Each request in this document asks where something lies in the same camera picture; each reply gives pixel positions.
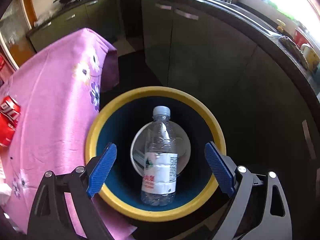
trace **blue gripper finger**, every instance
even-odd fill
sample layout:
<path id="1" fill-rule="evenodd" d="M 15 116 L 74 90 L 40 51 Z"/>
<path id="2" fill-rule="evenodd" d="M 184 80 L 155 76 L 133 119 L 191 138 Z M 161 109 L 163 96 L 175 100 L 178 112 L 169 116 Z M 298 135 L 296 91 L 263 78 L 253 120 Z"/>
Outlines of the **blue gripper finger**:
<path id="1" fill-rule="evenodd" d="M 221 191 L 228 194 L 231 198 L 235 193 L 234 177 L 213 143 L 207 143 L 205 145 L 204 156 L 219 183 Z"/>
<path id="2" fill-rule="evenodd" d="M 100 192 L 116 157 L 117 147 L 115 144 L 111 143 L 105 148 L 105 152 L 89 176 L 87 194 L 90 198 L 92 198 L 94 194 Z"/>

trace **yellow object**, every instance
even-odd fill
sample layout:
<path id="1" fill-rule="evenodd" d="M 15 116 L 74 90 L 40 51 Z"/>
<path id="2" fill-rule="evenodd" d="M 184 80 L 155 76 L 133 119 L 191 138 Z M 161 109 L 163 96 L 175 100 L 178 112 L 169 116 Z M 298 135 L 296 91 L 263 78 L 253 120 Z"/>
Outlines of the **yellow object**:
<path id="1" fill-rule="evenodd" d="M 285 27 L 285 23 L 279 19 L 277 19 L 277 22 L 279 23 L 277 30 L 280 31 L 281 33 L 283 33 L 284 31 L 284 27 Z"/>
<path id="2" fill-rule="evenodd" d="M 302 44 L 300 49 L 308 62 L 309 70 L 315 72 L 320 63 L 319 56 L 316 54 L 315 50 L 307 43 Z"/>
<path id="3" fill-rule="evenodd" d="M 119 95 L 112 101 L 110 101 L 99 113 L 94 120 L 89 134 L 87 136 L 85 145 L 85 163 L 87 164 L 92 157 L 96 156 L 97 141 L 102 127 L 104 126 L 107 119 L 119 108 L 124 106 L 135 99 L 151 96 L 169 97 L 181 101 L 188 106 L 192 107 L 199 115 L 204 119 L 210 131 L 212 133 L 214 143 L 223 155 L 226 155 L 226 143 L 223 137 L 222 130 L 218 121 L 209 111 L 209 109 L 202 104 L 198 99 L 193 96 L 182 92 L 177 89 L 168 87 L 143 87 L 128 91 L 122 95 Z M 106 186 L 103 184 L 100 191 L 100 196 L 106 201 L 111 207 L 120 213 L 143 221 L 150 222 L 163 222 L 175 220 L 184 217 L 193 211 L 201 207 L 215 192 L 218 187 L 216 178 L 212 175 L 204 189 L 192 199 L 190 202 L 184 204 L 175 209 L 167 211 L 145 211 L 135 208 L 131 205 L 120 200 L 116 197 Z"/>

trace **screw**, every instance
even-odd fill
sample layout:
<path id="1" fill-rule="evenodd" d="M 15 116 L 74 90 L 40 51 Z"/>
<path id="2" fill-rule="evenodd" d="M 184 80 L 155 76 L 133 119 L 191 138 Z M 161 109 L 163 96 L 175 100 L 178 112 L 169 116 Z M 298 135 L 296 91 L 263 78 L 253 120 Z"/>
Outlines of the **screw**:
<path id="1" fill-rule="evenodd" d="M 76 167 L 76 173 L 82 173 L 84 171 L 84 166 Z"/>
<path id="2" fill-rule="evenodd" d="M 52 176 L 52 171 L 47 171 L 47 172 L 44 174 L 44 176 L 45 176 L 46 178 L 51 177 L 51 176 Z"/>
<path id="3" fill-rule="evenodd" d="M 239 166 L 238 167 L 238 171 L 241 172 L 241 173 L 246 173 L 247 169 L 244 166 Z"/>
<path id="4" fill-rule="evenodd" d="M 277 175 L 273 171 L 270 171 L 269 176 L 274 179 Z"/>

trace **white bowl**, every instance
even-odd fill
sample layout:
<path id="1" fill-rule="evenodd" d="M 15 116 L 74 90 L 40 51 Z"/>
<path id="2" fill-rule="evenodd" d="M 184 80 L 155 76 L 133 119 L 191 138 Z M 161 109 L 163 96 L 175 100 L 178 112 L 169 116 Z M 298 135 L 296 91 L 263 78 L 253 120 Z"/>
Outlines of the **white bowl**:
<path id="1" fill-rule="evenodd" d="M 186 132 L 180 127 L 180 125 L 176 124 L 175 122 L 169 122 L 176 134 L 176 145 L 178 154 L 177 174 L 180 174 L 180 172 L 185 168 L 190 159 L 190 140 Z M 148 131 L 147 127 L 151 123 L 152 122 L 147 123 L 137 132 L 130 147 L 130 159 L 132 166 L 140 176 L 143 176 L 144 146 L 146 141 L 146 133 Z"/>

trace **bucket rim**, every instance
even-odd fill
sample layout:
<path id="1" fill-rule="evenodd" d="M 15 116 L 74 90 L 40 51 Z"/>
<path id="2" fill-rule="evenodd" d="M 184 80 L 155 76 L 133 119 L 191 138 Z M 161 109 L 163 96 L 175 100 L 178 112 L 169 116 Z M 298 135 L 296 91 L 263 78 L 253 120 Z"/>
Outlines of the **bucket rim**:
<path id="1" fill-rule="evenodd" d="M 89 133 L 87 135 L 84 153 L 85 164 L 87 164 L 91 158 L 97 155 L 96 148 L 100 132 L 107 119 L 116 110 L 120 109 L 122 106 L 133 100 L 154 96 L 173 98 L 193 108 L 208 125 L 212 133 L 214 142 L 220 150 L 220 152 L 223 155 L 226 155 L 226 143 L 221 127 L 216 118 L 203 103 L 201 103 L 198 99 L 194 98 L 193 96 L 174 88 L 150 86 L 133 89 L 119 95 L 118 97 L 111 100 L 99 112 L 98 116 L 93 121 Z M 99 195 L 112 208 L 124 214 L 125 216 L 141 221 L 165 222 L 182 218 L 200 208 L 212 196 L 217 187 L 218 182 L 215 176 L 212 174 L 207 185 L 194 199 L 178 208 L 174 208 L 167 211 L 146 211 L 133 207 L 120 200 L 117 196 L 115 196 L 111 192 L 111 190 L 108 189 L 105 183 L 103 184 Z"/>

